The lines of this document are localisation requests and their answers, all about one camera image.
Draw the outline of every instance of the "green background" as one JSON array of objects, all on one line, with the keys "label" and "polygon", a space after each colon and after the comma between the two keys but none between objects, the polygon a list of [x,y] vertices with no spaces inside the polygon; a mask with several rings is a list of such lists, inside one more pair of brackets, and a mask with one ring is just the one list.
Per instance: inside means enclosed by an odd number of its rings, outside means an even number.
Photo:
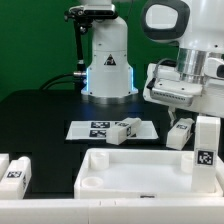
[{"label": "green background", "polygon": [[[135,86],[142,89],[147,65],[155,60],[176,58],[177,48],[153,43],[140,27],[146,0],[134,1],[128,19],[128,61],[135,69]],[[72,22],[64,11],[80,5],[77,0],[1,0],[0,2],[0,100],[16,90],[38,89],[48,79],[76,70]],[[115,3],[123,19],[130,3]],[[91,62],[91,32],[83,36],[84,56]],[[69,89],[71,84],[55,88]]]}]

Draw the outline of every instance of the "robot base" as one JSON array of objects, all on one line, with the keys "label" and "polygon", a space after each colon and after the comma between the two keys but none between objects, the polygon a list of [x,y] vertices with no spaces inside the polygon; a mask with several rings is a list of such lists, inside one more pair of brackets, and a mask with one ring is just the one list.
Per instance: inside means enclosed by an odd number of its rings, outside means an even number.
[{"label": "robot base", "polygon": [[82,99],[84,101],[89,101],[97,104],[122,104],[137,100],[137,98],[137,92],[124,97],[96,97],[82,94]]}]

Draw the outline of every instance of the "white container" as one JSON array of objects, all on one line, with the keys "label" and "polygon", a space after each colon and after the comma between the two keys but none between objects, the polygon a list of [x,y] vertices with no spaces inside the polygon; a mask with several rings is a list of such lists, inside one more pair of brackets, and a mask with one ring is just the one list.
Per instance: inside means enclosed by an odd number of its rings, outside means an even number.
[{"label": "white container", "polygon": [[23,199],[31,178],[31,162],[27,157],[13,160],[0,182],[0,199]]},{"label": "white container", "polygon": [[[92,169],[91,155],[103,152],[109,154],[107,169]],[[217,179],[214,193],[191,190],[192,174],[182,170],[185,154],[186,151],[89,149],[75,182],[75,198],[222,197]],[[92,177],[102,180],[100,187],[83,187],[83,180]]]}]

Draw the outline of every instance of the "white block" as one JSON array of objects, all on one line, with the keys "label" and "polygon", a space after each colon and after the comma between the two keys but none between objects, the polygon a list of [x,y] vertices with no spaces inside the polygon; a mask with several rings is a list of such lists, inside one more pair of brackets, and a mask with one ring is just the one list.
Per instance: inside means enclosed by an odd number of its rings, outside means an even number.
[{"label": "white block", "polygon": [[9,166],[9,154],[0,154],[0,180]]},{"label": "white block", "polygon": [[180,119],[168,132],[166,147],[182,150],[191,136],[191,126],[194,121],[190,118]]},{"label": "white block", "polygon": [[215,191],[220,118],[198,116],[195,134],[192,191]]},{"label": "white block", "polygon": [[140,118],[126,118],[115,126],[107,129],[106,142],[119,145],[125,141],[127,137],[136,134],[140,125]]},{"label": "white block", "polygon": [[0,182],[0,199],[22,199],[31,178],[31,162],[27,157],[13,160]]}]

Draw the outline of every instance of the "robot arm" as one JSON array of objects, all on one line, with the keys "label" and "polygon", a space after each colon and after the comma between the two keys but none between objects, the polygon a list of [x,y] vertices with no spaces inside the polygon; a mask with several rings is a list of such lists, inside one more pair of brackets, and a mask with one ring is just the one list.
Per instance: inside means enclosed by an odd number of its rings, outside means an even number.
[{"label": "robot arm", "polygon": [[150,64],[144,89],[147,101],[224,117],[224,1],[150,0],[142,13],[142,29],[156,42],[179,43],[175,68]]}]

